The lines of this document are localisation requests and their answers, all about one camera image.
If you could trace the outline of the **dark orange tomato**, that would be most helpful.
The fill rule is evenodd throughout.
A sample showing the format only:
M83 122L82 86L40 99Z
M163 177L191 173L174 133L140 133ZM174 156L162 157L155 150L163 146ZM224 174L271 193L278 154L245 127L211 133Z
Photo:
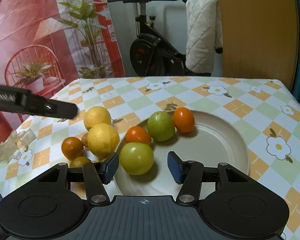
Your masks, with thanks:
M83 142L76 137L67 137L62 142L61 151L66 159L72 161L83 155L84 145Z

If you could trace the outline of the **small brown longan rear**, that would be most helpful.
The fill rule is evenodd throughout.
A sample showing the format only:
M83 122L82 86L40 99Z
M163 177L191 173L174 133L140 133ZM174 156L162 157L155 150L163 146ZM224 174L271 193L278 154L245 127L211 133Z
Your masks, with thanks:
M84 147L88 146L88 133L85 133L82 137L81 137L81 142L83 144Z

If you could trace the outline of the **beige round plate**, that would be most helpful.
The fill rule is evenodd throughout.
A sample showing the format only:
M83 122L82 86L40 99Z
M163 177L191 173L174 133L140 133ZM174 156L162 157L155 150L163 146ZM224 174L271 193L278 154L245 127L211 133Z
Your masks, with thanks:
M183 161L195 160L205 167L229 163L248 174L250 168L247 145L239 132L225 120L204 112L193 111L196 127L190 133L179 133L166 142L153 141L154 164L143 175L132 176L119 167L114 183L125 196L176 197L181 188L167 166L167 154L174 151Z

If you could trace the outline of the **checkered floral tablecloth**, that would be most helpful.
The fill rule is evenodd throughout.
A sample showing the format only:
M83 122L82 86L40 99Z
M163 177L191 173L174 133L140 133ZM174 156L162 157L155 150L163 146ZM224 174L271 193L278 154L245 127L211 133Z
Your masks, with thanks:
M31 116L19 131L36 139L18 144L18 157L0 163L0 193L10 195L60 163L90 178L77 185L89 202L104 203L110 190L138 196L133 212L145 218L153 195L182 205L201 202L220 224L211 190L212 171L230 167L275 192L271 201L229 206L256 214L245 238L285 223L285 239L300 239L300 104L279 80L229 77L78 79L54 99L78 107L72 119Z

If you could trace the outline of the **wooden board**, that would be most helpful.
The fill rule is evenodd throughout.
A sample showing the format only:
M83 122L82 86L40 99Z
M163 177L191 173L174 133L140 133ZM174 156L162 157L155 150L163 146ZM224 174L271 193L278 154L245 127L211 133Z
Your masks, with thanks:
M219 0L225 77L277 79L292 88L298 55L296 0Z

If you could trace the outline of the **orange yellow tomato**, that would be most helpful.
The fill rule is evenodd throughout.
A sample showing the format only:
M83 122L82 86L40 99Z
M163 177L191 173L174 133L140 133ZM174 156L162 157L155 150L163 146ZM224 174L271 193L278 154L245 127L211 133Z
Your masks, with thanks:
M84 164L90 163L90 162L91 162L91 160L88 159L87 157L80 156L80 157L77 157L74 160L72 160L69 167L70 168L78 168L78 167L82 167Z

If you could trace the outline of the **black exercise bike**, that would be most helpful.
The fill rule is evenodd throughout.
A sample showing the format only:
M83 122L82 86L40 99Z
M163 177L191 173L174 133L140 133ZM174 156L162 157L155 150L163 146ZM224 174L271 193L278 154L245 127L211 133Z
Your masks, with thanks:
M154 1L178 0L122 0L134 5L136 39L130 46L130 62L138 76L199 76L185 66L186 52L180 53L154 28L156 16L147 15L146 4ZM222 54L223 48L215 54Z

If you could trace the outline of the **bright orange tomato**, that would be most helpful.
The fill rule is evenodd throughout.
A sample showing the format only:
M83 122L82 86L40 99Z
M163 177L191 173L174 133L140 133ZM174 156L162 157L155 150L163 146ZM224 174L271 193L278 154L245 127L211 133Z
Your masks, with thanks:
M138 142L150 145L152 142L150 134L140 126L131 127L125 135L126 143Z

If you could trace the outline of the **red printed backdrop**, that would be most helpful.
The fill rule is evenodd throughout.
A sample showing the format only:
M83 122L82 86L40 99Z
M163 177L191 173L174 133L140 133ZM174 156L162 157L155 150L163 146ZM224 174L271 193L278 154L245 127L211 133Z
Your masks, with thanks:
M107 0L0 0L0 84L50 98L75 79L123 77Z

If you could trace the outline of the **green tomato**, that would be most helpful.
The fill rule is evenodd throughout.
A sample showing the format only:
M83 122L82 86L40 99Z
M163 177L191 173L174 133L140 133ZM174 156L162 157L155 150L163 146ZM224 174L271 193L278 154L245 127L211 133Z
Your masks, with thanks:
M147 130L155 141L168 141L175 133L173 118L166 112L155 112L147 121Z
M140 142L129 142L119 153L120 164L130 175L146 174L154 163L154 152L151 146Z

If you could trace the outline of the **white quilted blanket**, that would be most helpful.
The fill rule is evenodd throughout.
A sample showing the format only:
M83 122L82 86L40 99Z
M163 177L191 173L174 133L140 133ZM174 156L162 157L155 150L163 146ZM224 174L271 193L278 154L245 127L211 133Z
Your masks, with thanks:
M216 50L223 48L219 0L186 0L186 68L197 75L210 75Z

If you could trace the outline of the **green tomato front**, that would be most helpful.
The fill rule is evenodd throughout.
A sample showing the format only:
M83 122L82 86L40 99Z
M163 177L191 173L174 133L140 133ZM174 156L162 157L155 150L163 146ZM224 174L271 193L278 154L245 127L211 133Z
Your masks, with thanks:
M147 130L155 141L168 141L175 133L173 118L166 112L155 112L147 121Z

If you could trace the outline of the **clear plastic wrapper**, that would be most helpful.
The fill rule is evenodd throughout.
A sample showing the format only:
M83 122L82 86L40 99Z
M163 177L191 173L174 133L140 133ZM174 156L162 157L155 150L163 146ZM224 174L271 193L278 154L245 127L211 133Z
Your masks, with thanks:
M13 158L19 159L21 150L37 139L31 129L18 133L13 130L5 142L0 143L0 163L9 163Z

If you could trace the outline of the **yellow lemon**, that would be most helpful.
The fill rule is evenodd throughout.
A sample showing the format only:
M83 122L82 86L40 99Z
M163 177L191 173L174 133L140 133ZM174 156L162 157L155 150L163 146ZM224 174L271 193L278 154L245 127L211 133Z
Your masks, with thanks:
M89 131L96 124L111 124L109 111L101 106L91 107L84 116L84 126Z
M102 160L112 154L120 141L117 130L105 123L93 126L87 137L89 151Z

